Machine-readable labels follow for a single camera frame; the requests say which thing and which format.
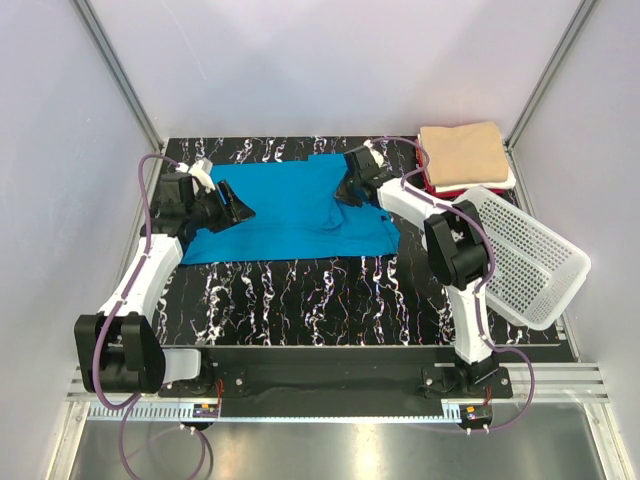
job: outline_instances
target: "metal floor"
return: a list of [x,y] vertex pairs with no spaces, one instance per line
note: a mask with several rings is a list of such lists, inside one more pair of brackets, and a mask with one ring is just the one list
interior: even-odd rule
[[[516,412],[512,405],[495,409],[496,424]],[[172,426],[128,423],[126,451]],[[118,427],[112,421],[86,423],[71,478],[128,478],[118,458]],[[534,404],[512,429],[475,438],[457,426],[390,424],[220,423],[206,435],[215,464],[211,475],[204,468],[200,479],[605,478],[585,412],[572,404]],[[131,459],[132,468],[144,479],[187,478],[200,454],[199,442],[187,437],[173,432],[156,440]]]

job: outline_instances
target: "folded beige towel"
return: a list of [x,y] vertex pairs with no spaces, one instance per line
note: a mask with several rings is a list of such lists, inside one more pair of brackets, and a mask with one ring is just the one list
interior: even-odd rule
[[423,127],[420,141],[431,159],[427,174],[434,187],[504,182],[509,176],[502,136],[494,122]]

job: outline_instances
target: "cable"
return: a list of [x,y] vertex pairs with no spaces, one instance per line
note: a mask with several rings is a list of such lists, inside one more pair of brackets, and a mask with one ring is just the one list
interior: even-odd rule
[[217,381],[213,382],[213,386],[216,387],[216,392],[218,395],[216,408],[211,413],[199,412],[198,413],[199,418],[215,418],[216,420],[220,418],[220,407],[222,405],[222,392],[224,391],[224,382],[222,381],[221,378],[219,378]]
[[491,386],[487,387],[487,398],[485,398],[484,402],[482,402],[483,406],[489,405],[489,402],[491,402],[491,398],[492,398],[492,393],[491,393]]
[[[164,155],[157,154],[157,153],[150,153],[148,155],[145,155],[140,159],[140,163],[138,164],[138,184],[140,185],[140,193],[142,194],[142,209],[144,211],[144,229],[145,229],[145,235],[146,235],[145,244],[144,244],[145,254],[148,254],[149,251],[151,250],[151,208],[149,207],[149,199],[147,198],[147,189],[144,185],[143,172],[144,172],[144,164],[150,158],[158,158],[158,159],[164,160],[165,162],[170,163],[174,167],[177,167],[179,165],[179,163],[176,162],[174,159],[166,157]],[[118,313],[118,310],[120,310],[120,307],[124,304],[124,301],[126,301],[127,296],[129,295],[129,292],[133,288],[133,284],[138,278],[138,275],[140,275],[140,271],[142,270],[142,267],[144,266],[144,262],[146,260],[147,260],[147,255],[143,255],[140,257],[140,260],[138,261],[136,268],[133,270],[133,273],[131,274],[129,281],[127,282],[124,289],[122,290],[122,295],[121,295],[122,300],[117,301],[113,306],[113,308],[111,309],[111,312],[109,312],[109,314],[107,315],[107,319],[105,320],[104,325],[102,325],[102,329],[100,330],[100,334],[98,335],[98,340],[96,341],[96,348],[93,351],[93,362],[91,365],[91,378],[93,380],[93,388],[96,391],[96,396],[98,397],[98,400],[100,400],[100,403],[102,403],[102,405],[104,405],[109,410],[121,410],[123,408],[126,408],[128,405],[131,405],[131,402],[133,402],[135,395],[132,395],[131,397],[129,397],[127,400],[125,400],[120,404],[111,403],[107,399],[107,397],[104,394],[104,391],[102,390],[102,385],[100,384],[100,354],[102,353],[104,342],[107,338],[107,334],[109,333],[109,328],[111,327],[111,324],[113,323],[113,320],[115,319],[116,314]]]
[[[157,153],[150,153],[140,159],[140,163],[138,164],[138,184],[140,186],[140,193],[142,195],[142,210],[144,212],[144,220],[145,220],[144,222],[145,245],[143,250],[143,253],[145,253],[145,255],[140,257],[140,260],[138,261],[138,264],[133,270],[133,273],[131,274],[129,281],[127,282],[124,289],[122,290],[121,300],[115,303],[115,305],[111,309],[111,312],[109,312],[109,314],[107,315],[107,318],[102,326],[102,329],[100,330],[100,334],[98,335],[98,340],[96,341],[96,348],[93,352],[93,361],[91,365],[91,368],[92,368],[91,378],[93,380],[93,388],[96,392],[96,396],[98,397],[98,400],[100,400],[100,403],[102,403],[102,405],[104,405],[109,410],[122,410],[123,408],[129,407],[125,412],[124,417],[122,418],[122,422],[120,423],[120,432],[118,435],[118,449],[120,453],[120,460],[122,462],[122,465],[124,466],[124,469],[127,471],[129,476],[135,480],[140,480],[140,477],[138,477],[133,472],[133,470],[131,469],[131,466],[129,465],[129,462],[127,461],[127,456],[124,451],[124,427],[127,422],[127,418],[133,411],[133,407],[135,406],[135,404],[138,402],[138,400],[140,400],[141,395],[133,394],[131,395],[131,397],[129,397],[127,400],[125,400],[120,404],[111,403],[105,396],[104,391],[102,390],[102,385],[100,384],[100,355],[102,353],[102,348],[104,347],[104,342],[106,341],[109,328],[111,327],[111,324],[113,323],[113,320],[115,319],[116,314],[118,313],[118,310],[120,310],[120,307],[122,307],[122,305],[126,301],[127,296],[129,295],[129,292],[131,292],[131,289],[133,288],[133,285],[136,279],[138,278],[138,276],[140,275],[140,271],[142,270],[142,267],[144,266],[144,263],[147,259],[147,255],[151,251],[151,208],[149,206],[149,198],[147,197],[147,189],[144,184],[144,164],[150,158],[164,160],[165,162],[173,165],[174,167],[179,166],[179,163],[174,159],[169,158],[165,155],[157,154]],[[204,459],[206,457],[207,451],[211,455],[211,468],[213,468],[213,449],[211,448],[209,441],[202,434],[202,432],[195,429],[192,429],[191,431],[195,432],[198,438],[200,439],[200,443],[202,444],[202,455],[200,456],[200,461],[198,462],[196,469],[188,477],[187,480],[193,480],[198,475],[198,473],[200,473],[200,470],[204,465]]]
[[426,195],[424,192],[418,190],[417,188],[411,186],[410,184],[406,185],[406,182],[407,182],[408,178],[410,178],[410,177],[412,177],[414,175],[417,175],[418,173],[426,172],[427,165],[429,165],[431,157],[429,157],[429,153],[422,147],[422,145],[420,145],[418,142],[416,142],[414,140],[409,140],[408,138],[403,138],[403,137],[378,137],[378,138],[375,138],[375,139],[371,140],[371,143],[372,144],[376,144],[376,143],[380,143],[380,142],[388,141],[388,140],[391,140],[391,141],[394,141],[394,142],[408,143],[409,145],[412,145],[416,149],[420,150],[424,155],[423,165],[421,167],[415,169],[415,170],[410,171],[409,173],[406,173],[402,177],[402,179],[400,180],[400,185],[401,185],[402,189],[405,192],[409,193],[410,195],[413,195],[416,198],[424,200],[427,203],[433,205],[434,207],[442,208],[443,210],[451,212],[454,215],[462,218],[476,232],[478,232],[478,235],[480,235],[480,238],[482,238],[482,241],[486,245],[486,251],[487,251],[487,254],[489,255],[489,271],[482,278],[482,280],[478,283],[478,285],[476,285],[476,288],[474,290],[475,308],[476,308],[476,322],[478,324],[478,331],[480,332],[481,338],[484,341],[485,345],[487,345],[487,347],[489,347],[492,351],[494,351],[496,353],[515,353],[516,355],[518,355],[524,361],[524,363],[527,364],[527,367],[529,369],[529,375],[531,376],[531,388],[529,389],[529,396],[527,397],[527,400],[526,400],[522,410],[520,410],[520,412],[518,413],[518,415],[515,418],[509,420],[508,422],[506,422],[506,423],[504,423],[502,425],[498,425],[497,427],[493,427],[492,430],[500,431],[500,430],[504,430],[506,428],[509,428],[510,426],[512,426],[512,425],[516,424],[518,421],[520,421],[520,419],[524,416],[524,414],[527,412],[527,410],[529,410],[529,407],[531,406],[531,402],[533,401],[533,395],[535,393],[536,379],[535,379],[535,373],[533,371],[533,365],[531,364],[531,360],[529,360],[529,357],[527,357],[524,354],[524,352],[520,351],[517,348],[513,348],[513,347],[498,347],[498,346],[494,345],[493,342],[491,342],[491,340],[490,340],[490,336],[487,334],[487,332],[484,331],[484,327],[482,325],[482,306],[480,305],[480,295],[479,295],[479,293],[480,293],[482,287],[484,287],[487,283],[489,283],[489,281],[493,277],[493,274],[495,273],[495,270],[496,270],[496,259],[495,259],[495,255],[493,253],[493,248],[491,247],[491,242],[489,241],[489,237],[485,233],[484,229],[475,220],[473,220],[471,217],[469,217],[464,212],[461,212],[457,208],[452,207],[452,206],[450,206],[450,205],[448,205],[446,203],[440,203],[440,202],[434,201],[430,196]]
[[[134,394],[132,398],[133,400],[129,404],[129,408],[127,408],[127,411],[125,412],[124,417],[122,417],[122,421],[120,422],[120,430],[118,432],[118,452],[120,454],[120,461],[122,462],[122,466],[127,471],[127,474],[129,474],[129,476],[134,480],[142,480],[135,474],[135,472],[131,468],[131,465],[129,465],[127,455],[124,452],[124,427],[127,423],[127,418],[129,418],[129,415],[133,411],[133,407],[135,407],[138,400],[140,400],[140,395]],[[213,449],[211,448],[211,444],[209,443],[209,440],[207,440],[207,437],[205,437],[201,431],[196,430],[194,427],[191,427],[190,431],[197,435],[198,439],[200,440],[200,445],[202,446],[202,451],[200,453],[200,460],[198,462],[198,465],[196,466],[196,469],[191,475],[189,475],[189,477],[187,477],[187,480],[193,480],[198,476],[198,473],[200,473],[200,470],[202,470],[202,466],[204,465],[204,459],[207,456],[207,451],[211,454],[211,461],[213,462]]]
[[[141,447],[138,447],[132,452],[127,453],[126,454],[127,460],[131,460],[133,457],[139,455],[144,450],[150,448],[151,445],[153,445],[156,441],[158,441],[160,438],[164,437],[165,435],[169,433],[177,432],[180,430],[183,430],[183,428],[181,428],[180,426],[175,426],[175,427],[167,428],[166,430],[162,430],[161,432],[156,433],[149,440],[147,440],[147,442],[144,445],[142,445]],[[213,449],[211,448],[211,443],[208,441],[208,439],[207,439],[206,447],[207,447],[207,451],[209,452],[209,472],[204,476],[204,478],[209,478],[211,476],[211,471],[213,469],[214,456],[213,456]],[[116,460],[115,463],[122,463],[122,460],[120,459],[119,450],[118,450],[118,459]]]

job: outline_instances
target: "blue cloth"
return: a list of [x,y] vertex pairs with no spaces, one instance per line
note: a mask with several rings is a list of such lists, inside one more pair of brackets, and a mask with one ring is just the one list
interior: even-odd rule
[[251,260],[292,260],[395,253],[400,234],[389,214],[370,205],[350,207],[334,193],[346,172],[343,155],[309,161],[219,165],[256,216],[213,234],[198,231],[185,265]]

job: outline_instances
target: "black marble table surface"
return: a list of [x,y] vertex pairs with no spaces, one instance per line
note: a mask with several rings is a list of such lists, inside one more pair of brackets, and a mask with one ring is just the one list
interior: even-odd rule
[[[188,163],[211,159],[215,179],[216,164],[306,160],[348,151],[364,140],[184,138],[171,139],[166,154]],[[410,145],[378,148],[393,172],[415,168]],[[420,186],[422,180],[414,179]],[[284,186],[273,188],[275,193]],[[393,221],[401,232],[397,255],[180,266],[158,303],[153,328],[163,345],[450,344],[450,303],[431,274],[418,231],[402,218]],[[555,326],[543,332],[516,328],[492,311],[489,323],[497,343],[559,341]]]

